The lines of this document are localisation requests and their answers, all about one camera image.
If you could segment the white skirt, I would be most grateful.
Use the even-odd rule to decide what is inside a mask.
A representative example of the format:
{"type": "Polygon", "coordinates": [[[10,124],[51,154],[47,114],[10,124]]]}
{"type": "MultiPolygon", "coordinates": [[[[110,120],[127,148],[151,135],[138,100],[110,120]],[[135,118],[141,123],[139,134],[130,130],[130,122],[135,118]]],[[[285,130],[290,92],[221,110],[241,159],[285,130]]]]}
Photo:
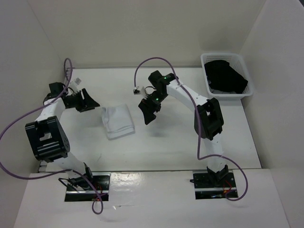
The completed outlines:
{"type": "Polygon", "coordinates": [[[135,126],[127,104],[102,107],[101,114],[108,140],[115,140],[135,133],[135,126]]]}

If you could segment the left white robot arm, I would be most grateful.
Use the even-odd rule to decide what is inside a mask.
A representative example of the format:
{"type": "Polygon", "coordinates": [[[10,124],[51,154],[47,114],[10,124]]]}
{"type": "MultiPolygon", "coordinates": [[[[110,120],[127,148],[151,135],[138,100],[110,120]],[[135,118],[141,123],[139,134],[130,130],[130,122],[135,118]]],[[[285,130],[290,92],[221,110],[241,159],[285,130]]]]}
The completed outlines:
{"type": "Polygon", "coordinates": [[[25,130],[38,161],[53,163],[63,170],[68,170],[70,184],[88,190],[94,186],[94,177],[90,168],[70,151],[70,143],[60,118],[66,109],[74,108],[82,113],[93,110],[100,104],[85,88],[78,90],[74,82],[70,87],[71,94],[65,91],[59,99],[53,101],[64,90],[64,84],[59,82],[49,84],[50,93],[43,101],[46,107],[35,121],[26,124],[25,130]]]}

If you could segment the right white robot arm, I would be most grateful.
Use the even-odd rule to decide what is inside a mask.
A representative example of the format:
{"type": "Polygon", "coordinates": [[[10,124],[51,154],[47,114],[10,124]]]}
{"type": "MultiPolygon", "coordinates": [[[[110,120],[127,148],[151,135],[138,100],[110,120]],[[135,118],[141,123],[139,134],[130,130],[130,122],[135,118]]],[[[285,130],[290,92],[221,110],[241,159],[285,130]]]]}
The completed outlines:
{"type": "Polygon", "coordinates": [[[196,93],[182,83],[178,83],[173,73],[163,76],[158,70],[148,77],[155,88],[154,92],[141,100],[138,107],[143,113],[144,123],[148,125],[156,119],[155,113],[161,109],[161,102],[172,96],[194,113],[194,129],[203,139],[208,158],[208,181],[214,187],[220,186],[228,174],[228,166],[223,158],[221,145],[222,126],[224,124],[219,101],[208,99],[196,93]]]}

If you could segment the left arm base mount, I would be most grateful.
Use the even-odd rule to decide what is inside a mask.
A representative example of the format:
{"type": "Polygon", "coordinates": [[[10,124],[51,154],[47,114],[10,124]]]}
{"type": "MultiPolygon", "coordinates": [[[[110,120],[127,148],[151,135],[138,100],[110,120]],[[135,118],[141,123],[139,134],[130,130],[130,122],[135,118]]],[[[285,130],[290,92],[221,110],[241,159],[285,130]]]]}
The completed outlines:
{"type": "MultiPolygon", "coordinates": [[[[103,201],[109,200],[110,177],[109,172],[93,172],[93,185],[101,193],[103,201]]],[[[91,202],[97,199],[97,195],[91,187],[87,190],[75,187],[66,178],[58,178],[58,181],[66,188],[65,202],[91,202]]]]}

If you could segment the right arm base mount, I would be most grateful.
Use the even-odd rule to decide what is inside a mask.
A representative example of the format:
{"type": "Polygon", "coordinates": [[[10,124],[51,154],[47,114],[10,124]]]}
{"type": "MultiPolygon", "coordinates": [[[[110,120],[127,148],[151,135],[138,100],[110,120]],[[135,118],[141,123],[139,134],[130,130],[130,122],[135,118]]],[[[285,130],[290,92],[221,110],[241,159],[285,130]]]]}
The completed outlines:
{"type": "Polygon", "coordinates": [[[190,183],[194,186],[195,199],[238,198],[238,192],[233,172],[228,166],[218,172],[207,168],[206,171],[194,171],[190,183]]]}

